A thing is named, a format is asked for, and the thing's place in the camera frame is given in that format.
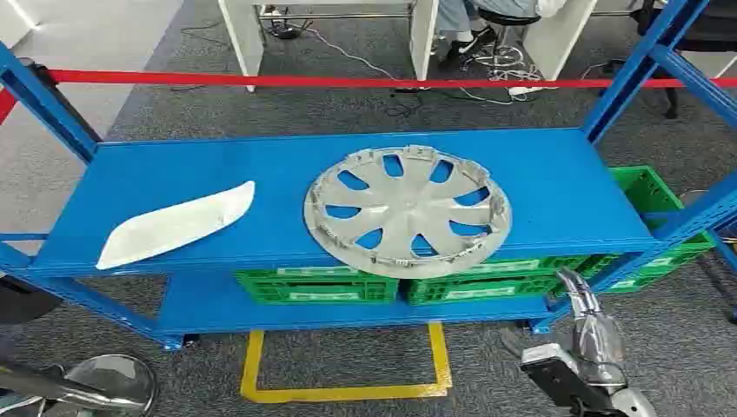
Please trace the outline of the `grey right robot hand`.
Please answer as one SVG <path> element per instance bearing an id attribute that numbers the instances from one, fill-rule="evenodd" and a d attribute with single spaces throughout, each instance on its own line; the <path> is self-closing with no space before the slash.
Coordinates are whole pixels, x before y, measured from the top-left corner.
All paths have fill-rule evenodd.
<path id="1" fill-rule="evenodd" d="M 590 386 L 612 394 L 627 385 L 624 346 L 615 320 L 605 313 L 587 281 L 563 267 L 556 276 L 566 288 L 574 314 L 571 355 L 578 375 Z"/>

